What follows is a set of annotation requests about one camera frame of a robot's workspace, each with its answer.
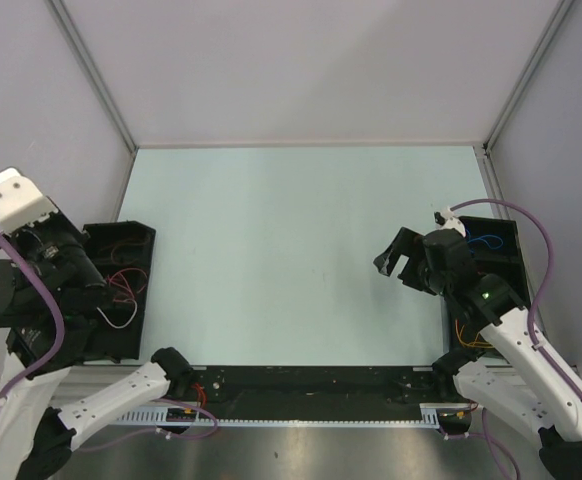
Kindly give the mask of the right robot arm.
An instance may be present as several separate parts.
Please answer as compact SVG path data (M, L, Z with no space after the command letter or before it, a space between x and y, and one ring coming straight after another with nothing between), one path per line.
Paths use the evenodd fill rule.
M479 352L459 348L433 363L434 393L444 401L461 396L477 402L537 447L553 478L582 479L582 379L528 324L529 311L506 280L478 267L462 224L452 220L426 235L401 228L373 264L390 276L401 257L407 259L398 276L402 283L442 297L527 387L521 391L495 379Z

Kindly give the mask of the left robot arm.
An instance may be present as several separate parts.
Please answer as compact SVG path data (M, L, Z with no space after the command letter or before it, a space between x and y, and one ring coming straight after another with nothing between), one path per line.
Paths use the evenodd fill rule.
M147 402L179 400L193 369L162 348L129 376L60 408L71 369L99 360L97 335L115 298L61 213L0 232L0 328L9 331L0 379L0 479L46 479L95 433Z

